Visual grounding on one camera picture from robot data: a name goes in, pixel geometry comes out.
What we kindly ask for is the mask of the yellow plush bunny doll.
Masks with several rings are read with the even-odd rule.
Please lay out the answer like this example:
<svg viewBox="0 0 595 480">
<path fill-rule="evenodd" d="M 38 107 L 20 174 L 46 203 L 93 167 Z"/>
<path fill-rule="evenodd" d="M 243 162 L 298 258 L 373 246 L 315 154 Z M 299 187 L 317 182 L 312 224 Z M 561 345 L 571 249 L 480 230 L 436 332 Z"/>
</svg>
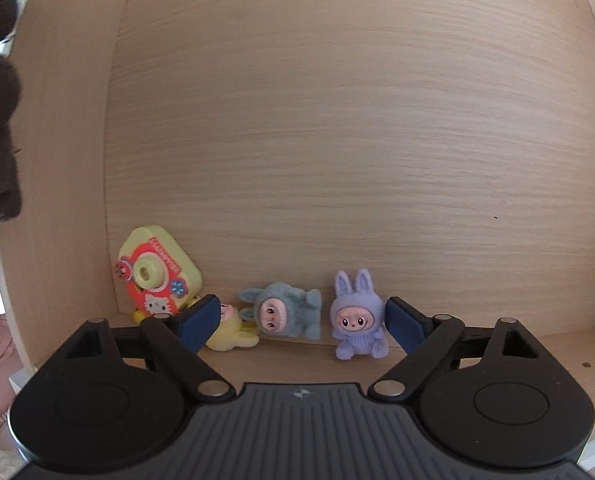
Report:
<svg viewBox="0 0 595 480">
<path fill-rule="evenodd" d="M 255 325 L 245 324 L 239 310 L 232 304 L 220 304 L 220 323 L 206 341 L 212 351 L 225 352 L 235 348 L 254 348 L 259 336 Z"/>
</svg>

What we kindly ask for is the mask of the purple plush bunny doll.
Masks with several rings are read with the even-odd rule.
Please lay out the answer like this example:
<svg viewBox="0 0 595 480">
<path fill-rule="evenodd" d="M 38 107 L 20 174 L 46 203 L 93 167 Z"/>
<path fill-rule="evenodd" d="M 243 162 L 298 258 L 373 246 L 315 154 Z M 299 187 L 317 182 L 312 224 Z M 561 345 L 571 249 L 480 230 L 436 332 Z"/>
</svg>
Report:
<svg viewBox="0 0 595 480">
<path fill-rule="evenodd" d="M 375 292 L 367 269 L 360 269 L 352 284 L 340 270 L 334 278 L 335 298 L 329 310 L 335 356 L 348 361 L 354 356 L 384 359 L 389 355 L 386 340 L 385 304 Z"/>
</svg>

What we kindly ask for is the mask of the grey plush bunny doll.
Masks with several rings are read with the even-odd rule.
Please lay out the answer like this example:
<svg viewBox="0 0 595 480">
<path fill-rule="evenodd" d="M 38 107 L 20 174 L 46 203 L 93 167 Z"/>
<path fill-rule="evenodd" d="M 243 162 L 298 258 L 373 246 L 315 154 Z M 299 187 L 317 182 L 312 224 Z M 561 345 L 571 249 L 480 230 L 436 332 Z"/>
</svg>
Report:
<svg viewBox="0 0 595 480">
<path fill-rule="evenodd" d="M 264 288 L 244 289 L 239 299 L 247 304 L 240 310 L 240 318 L 254 322 L 265 335 L 310 340 L 321 337 L 319 289 L 305 290 L 276 282 Z"/>
</svg>

